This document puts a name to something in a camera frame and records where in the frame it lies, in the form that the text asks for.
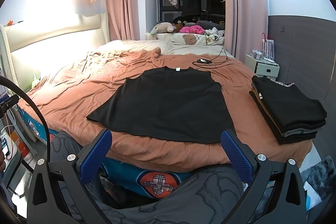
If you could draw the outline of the black sleeveless shirt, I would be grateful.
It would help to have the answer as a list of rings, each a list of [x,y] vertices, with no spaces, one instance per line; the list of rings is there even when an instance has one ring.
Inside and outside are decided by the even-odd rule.
[[[194,68],[161,67],[127,78],[87,119],[114,132],[200,144],[235,131],[221,84]]]

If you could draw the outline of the stack of folded clothes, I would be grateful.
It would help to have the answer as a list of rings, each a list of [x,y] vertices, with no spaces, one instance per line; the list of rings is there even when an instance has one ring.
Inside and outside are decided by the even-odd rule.
[[[294,83],[253,76],[249,94],[280,145],[313,139],[326,124],[321,102],[307,97]]]

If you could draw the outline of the white bedside table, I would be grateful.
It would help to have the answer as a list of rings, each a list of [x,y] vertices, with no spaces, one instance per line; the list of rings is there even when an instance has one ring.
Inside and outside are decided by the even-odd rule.
[[[280,66],[277,63],[265,61],[264,59],[257,60],[251,55],[246,55],[244,65],[247,66],[258,77],[268,77],[275,80],[280,71]]]

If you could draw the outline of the cream bed sheet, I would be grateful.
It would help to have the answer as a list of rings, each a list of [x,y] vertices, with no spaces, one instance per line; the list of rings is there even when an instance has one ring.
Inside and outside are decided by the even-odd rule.
[[[182,45],[165,40],[114,40],[103,46],[98,47],[99,52],[121,53],[122,51],[151,51],[160,48],[163,55],[223,55],[233,58],[231,54],[225,52],[222,46],[200,46]]]

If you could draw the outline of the cream padded headboard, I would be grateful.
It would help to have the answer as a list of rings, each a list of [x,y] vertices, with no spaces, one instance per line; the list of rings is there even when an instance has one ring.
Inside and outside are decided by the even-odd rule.
[[[44,17],[1,26],[1,74],[24,91],[34,80],[108,43],[108,13]]]

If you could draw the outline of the bear print pillow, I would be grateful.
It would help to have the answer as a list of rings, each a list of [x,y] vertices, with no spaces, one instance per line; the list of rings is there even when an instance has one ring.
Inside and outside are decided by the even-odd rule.
[[[164,40],[166,42],[171,42],[179,45],[189,45],[189,46],[214,46],[223,45],[224,37],[217,36],[215,38],[207,35],[200,34],[184,34],[184,33],[164,33],[151,35],[149,32],[145,35],[146,40]]]

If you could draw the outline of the pink garment pile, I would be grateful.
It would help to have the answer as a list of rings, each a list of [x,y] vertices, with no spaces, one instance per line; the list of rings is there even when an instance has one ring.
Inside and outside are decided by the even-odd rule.
[[[183,28],[180,29],[180,33],[202,35],[205,33],[205,30],[199,25],[184,26]]]

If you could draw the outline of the beige plush toy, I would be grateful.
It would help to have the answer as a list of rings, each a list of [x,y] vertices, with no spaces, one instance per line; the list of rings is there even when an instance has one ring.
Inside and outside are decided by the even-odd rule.
[[[175,25],[169,22],[162,22],[153,27],[150,34],[151,36],[156,36],[157,34],[172,33],[176,29]]]

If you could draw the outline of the right pink curtain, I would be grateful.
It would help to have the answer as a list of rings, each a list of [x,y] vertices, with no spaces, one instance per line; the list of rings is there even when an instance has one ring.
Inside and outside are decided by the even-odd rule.
[[[268,33],[268,0],[226,0],[226,50],[236,59],[262,49]]]

